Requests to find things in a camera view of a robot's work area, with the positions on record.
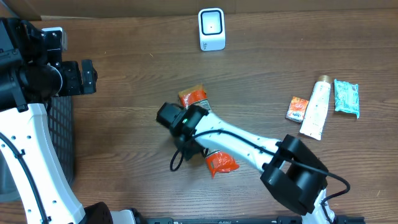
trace teal packet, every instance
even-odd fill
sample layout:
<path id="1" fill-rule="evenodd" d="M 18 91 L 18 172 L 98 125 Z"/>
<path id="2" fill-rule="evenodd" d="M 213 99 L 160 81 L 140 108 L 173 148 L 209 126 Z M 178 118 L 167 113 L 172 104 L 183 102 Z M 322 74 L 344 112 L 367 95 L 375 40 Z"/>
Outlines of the teal packet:
<path id="1" fill-rule="evenodd" d="M 335 111 L 356 114 L 359 118 L 358 84 L 352 85 L 335 79 Z"/>

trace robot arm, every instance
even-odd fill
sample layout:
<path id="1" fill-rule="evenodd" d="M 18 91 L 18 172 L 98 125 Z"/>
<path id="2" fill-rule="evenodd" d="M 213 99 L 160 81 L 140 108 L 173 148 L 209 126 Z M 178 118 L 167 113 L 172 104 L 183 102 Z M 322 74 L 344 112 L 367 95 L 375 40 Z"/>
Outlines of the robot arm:
<path id="1" fill-rule="evenodd" d="M 256 136 L 221 120 L 200 106 L 187 110 L 165 103 L 157 114 L 157 121 L 169 128 L 172 136 L 183 143 L 195 140 L 203 148 L 218 149 L 242 159 L 257 169 L 261 180 L 272 196 L 291 211 L 302 216 L 305 224 L 328 224 L 335 214 L 326 197 L 326 176 L 292 164 L 281 171 L 285 161 L 294 160 L 328 172 L 319 159 L 298 139 L 286 136 L 283 141 Z"/>
<path id="2" fill-rule="evenodd" d="M 63 62 L 66 33 L 37 30 L 20 19 L 0 18 L 0 150 L 24 204 L 27 222 L 134 224 L 129 210 L 104 203 L 83 208 L 73 194 L 51 142 L 44 103 L 53 96 L 91 94 L 97 74 L 91 60 Z"/>

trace white tube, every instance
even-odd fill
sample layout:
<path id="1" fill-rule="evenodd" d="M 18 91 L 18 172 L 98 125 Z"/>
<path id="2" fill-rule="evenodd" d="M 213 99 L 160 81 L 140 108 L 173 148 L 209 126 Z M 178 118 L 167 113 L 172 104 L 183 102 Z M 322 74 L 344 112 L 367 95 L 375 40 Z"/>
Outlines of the white tube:
<path id="1" fill-rule="evenodd" d="M 321 140 L 323 125 L 328 114 L 331 78 L 327 75 L 319 77 L 313 87 L 310 102 L 305 112 L 300 133 Z"/>

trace wood grain surface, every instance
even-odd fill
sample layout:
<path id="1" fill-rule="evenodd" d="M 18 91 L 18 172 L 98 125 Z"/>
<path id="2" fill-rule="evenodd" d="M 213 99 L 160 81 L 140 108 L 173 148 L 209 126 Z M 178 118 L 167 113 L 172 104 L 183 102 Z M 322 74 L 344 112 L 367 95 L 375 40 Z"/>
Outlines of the wood grain surface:
<path id="1" fill-rule="evenodd" d="M 169 171 L 176 148 L 155 122 L 165 101 L 204 83 L 215 113 L 250 132 L 304 143 L 349 180 L 339 215 L 398 223 L 398 10 L 274 12 L 226 16 L 226 48 L 201 52 L 196 16 L 36 22 L 68 32 L 64 60 L 90 58 L 98 92 L 74 97 L 77 174 L 84 206 L 135 207 L 147 217 L 263 218 L 293 215 L 257 171 L 215 179 L 198 156 Z M 361 117 L 334 112 L 321 141 L 285 119 L 293 96 L 309 99 L 320 75 L 359 84 Z M 329 180 L 329 193 L 344 186 Z M 25 223 L 20 202 L 0 204 L 0 223 Z"/>

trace orange packaging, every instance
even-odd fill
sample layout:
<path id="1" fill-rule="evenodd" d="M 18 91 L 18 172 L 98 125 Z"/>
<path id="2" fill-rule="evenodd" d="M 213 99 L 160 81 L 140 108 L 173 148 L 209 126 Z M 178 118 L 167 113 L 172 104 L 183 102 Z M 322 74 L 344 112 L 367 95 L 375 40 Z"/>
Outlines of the orange packaging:
<path id="1" fill-rule="evenodd" d="M 178 93 L 182 106 L 188 108 L 190 105 L 195 104 L 203 107 L 204 109 L 211 111 L 209 101 L 203 84 L 195 85 L 189 89 Z"/>
<path id="2" fill-rule="evenodd" d="M 203 84 L 181 91 L 178 93 L 178 96 L 180 97 L 182 106 L 185 108 L 195 104 L 211 111 Z M 232 156 L 219 150 L 209 152 L 206 156 L 206 163 L 211 172 L 212 178 L 214 178 L 217 172 L 228 173 L 239 168 L 239 165 L 237 165 Z"/>
<path id="3" fill-rule="evenodd" d="M 308 100 L 293 96 L 292 101 L 287 110 L 286 118 L 301 123 L 304 119 L 305 110 L 307 109 Z"/>
<path id="4" fill-rule="evenodd" d="M 234 158 L 229 154 L 221 151 L 210 153 L 206 157 L 207 167 L 211 172 L 211 177 L 214 178 L 217 172 L 228 173 L 239 168 Z"/>

